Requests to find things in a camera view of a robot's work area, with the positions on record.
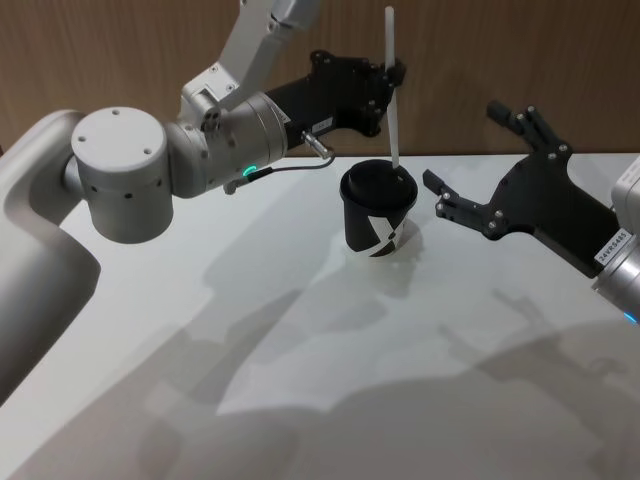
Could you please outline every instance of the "white stick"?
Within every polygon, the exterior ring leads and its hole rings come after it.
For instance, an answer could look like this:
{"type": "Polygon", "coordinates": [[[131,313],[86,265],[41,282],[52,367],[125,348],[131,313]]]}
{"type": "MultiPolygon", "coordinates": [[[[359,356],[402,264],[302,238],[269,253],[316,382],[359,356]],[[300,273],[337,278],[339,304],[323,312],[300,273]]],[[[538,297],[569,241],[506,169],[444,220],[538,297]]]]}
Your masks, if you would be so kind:
{"type": "MultiPolygon", "coordinates": [[[[386,68],[394,67],[396,64],[396,15],[393,7],[387,7],[385,13],[386,27],[386,68]]],[[[393,92],[389,108],[387,109],[387,123],[389,124],[389,140],[391,143],[391,159],[393,168],[400,166],[400,146],[398,143],[398,99],[396,92],[393,92]]]]}

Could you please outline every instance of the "white table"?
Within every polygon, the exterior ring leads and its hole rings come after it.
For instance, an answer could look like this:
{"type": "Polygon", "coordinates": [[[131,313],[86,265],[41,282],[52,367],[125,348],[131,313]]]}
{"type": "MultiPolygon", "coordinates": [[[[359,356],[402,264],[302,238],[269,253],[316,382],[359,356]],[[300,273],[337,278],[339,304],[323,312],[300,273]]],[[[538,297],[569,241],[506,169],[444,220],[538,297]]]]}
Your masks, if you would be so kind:
{"type": "MultiPolygon", "coordinates": [[[[519,158],[405,165],[487,201],[519,158]]],[[[573,178],[606,202],[634,158],[577,156],[573,178]]],[[[178,201],[147,245],[78,208],[98,291],[0,409],[0,478],[640,478],[640,330],[533,238],[435,218],[422,186],[402,250],[353,257],[355,161],[178,201]]]]}

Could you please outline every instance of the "brown wall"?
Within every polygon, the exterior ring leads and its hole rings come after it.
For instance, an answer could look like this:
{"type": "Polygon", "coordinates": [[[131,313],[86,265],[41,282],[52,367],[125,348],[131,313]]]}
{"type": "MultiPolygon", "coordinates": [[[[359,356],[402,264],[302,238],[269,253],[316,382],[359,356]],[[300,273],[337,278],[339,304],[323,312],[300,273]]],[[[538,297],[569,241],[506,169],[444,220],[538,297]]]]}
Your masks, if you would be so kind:
{"type": "MultiPolygon", "coordinates": [[[[325,0],[271,86],[308,71],[316,48],[383,55],[389,0],[325,0]]],[[[534,103],[580,151],[640,151],[639,0],[395,0],[407,154],[522,149],[484,118],[500,98],[534,103]]],[[[217,58],[237,0],[0,0],[0,143],[44,114],[110,105],[175,115],[181,86],[217,58]]],[[[329,139],[341,153],[384,138],[329,139]]]]}

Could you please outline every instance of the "green indicator light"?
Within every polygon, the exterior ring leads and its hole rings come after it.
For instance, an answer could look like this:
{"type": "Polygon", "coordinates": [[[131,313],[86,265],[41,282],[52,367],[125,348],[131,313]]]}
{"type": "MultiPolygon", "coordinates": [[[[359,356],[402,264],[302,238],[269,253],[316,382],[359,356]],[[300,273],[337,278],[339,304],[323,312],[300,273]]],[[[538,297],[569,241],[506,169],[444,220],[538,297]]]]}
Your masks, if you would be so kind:
{"type": "Polygon", "coordinates": [[[244,172],[242,172],[242,176],[246,177],[250,173],[253,173],[257,170],[258,170],[258,167],[256,167],[255,165],[251,165],[250,167],[247,167],[244,172]]]}

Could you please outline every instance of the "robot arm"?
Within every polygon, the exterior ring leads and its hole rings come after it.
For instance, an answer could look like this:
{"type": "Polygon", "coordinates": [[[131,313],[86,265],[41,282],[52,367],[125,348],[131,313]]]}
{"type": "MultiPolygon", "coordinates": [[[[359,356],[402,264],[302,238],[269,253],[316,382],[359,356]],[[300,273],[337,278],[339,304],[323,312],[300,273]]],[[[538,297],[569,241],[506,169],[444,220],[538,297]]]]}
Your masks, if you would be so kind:
{"type": "Polygon", "coordinates": [[[489,240],[513,232],[533,235],[587,277],[598,277],[594,290],[628,318],[640,319],[640,249],[634,236],[640,160],[615,186],[612,210],[571,182],[567,165],[573,150],[535,107],[515,115],[492,102],[487,114],[522,137],[532,153],[499,182],[486,205],[461,197],[427,170],[424,184],[440,197],[437,216],[477,230],[489,240]]]}
{"type": "Polygon", "coordinates": [[[103,236],[142,243],[171,223],[173,196],[257,180],[302,143],[326,156],[317,137],[337,128],[380,131],[403,81],[401,63],[386,69],[314,52],[307,77],[259,92],[278,51],[312,23],[319,4],[241,1],[220,61],[185,86],[174,123],[126,107],[58,112],[2,156],[0,405],[96,288],[98,262],[59,228],[81,200],[103,236]]]}

